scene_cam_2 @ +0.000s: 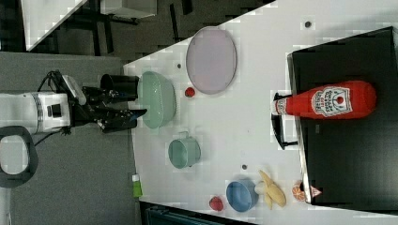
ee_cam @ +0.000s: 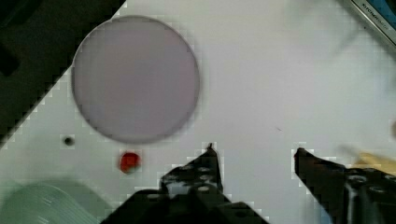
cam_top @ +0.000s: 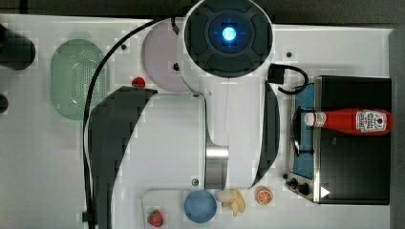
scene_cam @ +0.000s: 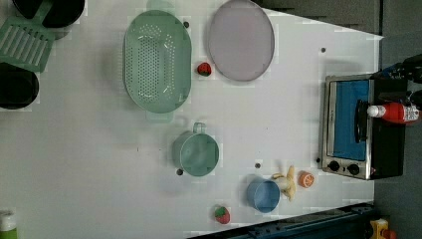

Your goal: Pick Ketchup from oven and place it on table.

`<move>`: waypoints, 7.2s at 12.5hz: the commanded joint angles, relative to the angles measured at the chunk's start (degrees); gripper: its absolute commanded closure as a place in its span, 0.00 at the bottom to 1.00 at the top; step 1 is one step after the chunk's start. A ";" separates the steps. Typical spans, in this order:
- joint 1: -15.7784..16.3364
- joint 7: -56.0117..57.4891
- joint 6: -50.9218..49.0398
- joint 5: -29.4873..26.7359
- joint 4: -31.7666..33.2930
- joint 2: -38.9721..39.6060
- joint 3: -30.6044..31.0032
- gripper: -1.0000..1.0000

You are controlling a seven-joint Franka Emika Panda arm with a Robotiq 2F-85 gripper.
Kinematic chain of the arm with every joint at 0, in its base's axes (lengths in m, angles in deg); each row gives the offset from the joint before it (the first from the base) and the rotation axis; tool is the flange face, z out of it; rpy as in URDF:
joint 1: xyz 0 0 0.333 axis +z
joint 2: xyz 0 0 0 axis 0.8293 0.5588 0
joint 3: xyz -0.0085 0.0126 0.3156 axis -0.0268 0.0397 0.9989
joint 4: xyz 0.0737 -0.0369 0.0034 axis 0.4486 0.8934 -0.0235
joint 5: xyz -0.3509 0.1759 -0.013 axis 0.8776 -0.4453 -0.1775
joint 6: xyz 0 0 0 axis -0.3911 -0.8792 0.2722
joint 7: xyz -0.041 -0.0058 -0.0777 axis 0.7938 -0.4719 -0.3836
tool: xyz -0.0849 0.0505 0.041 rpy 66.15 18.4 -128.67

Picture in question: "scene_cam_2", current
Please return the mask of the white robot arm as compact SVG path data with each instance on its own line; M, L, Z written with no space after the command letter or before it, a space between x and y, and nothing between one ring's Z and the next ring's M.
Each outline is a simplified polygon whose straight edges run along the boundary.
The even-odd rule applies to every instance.
M1 96L1 151L23 156L21 168L1 163L1 186L15 188L28 182L38 167L38 143L55 133L70 134L75 127L94 123L102 132L111 133L135 128L145 109L120 110L111 103L128 102L136 96L117 90L79 86L75 80L52 71L42 81L48 91L38 90Z

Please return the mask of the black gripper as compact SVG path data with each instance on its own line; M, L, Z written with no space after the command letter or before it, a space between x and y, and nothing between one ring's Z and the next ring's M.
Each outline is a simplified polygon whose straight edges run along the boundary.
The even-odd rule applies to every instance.
M97 106L104 103L118 103L134 101L137 96L116 90L105 90L98 87L83 86L70 76L61 76L61 86L68 95L70 125L72 127L84 126L88 123L96 123L100 119ZM111 112L106 119L101 120L103 133L117 132L126 129L136 128L137 119L143 116L147 109L124 110Z

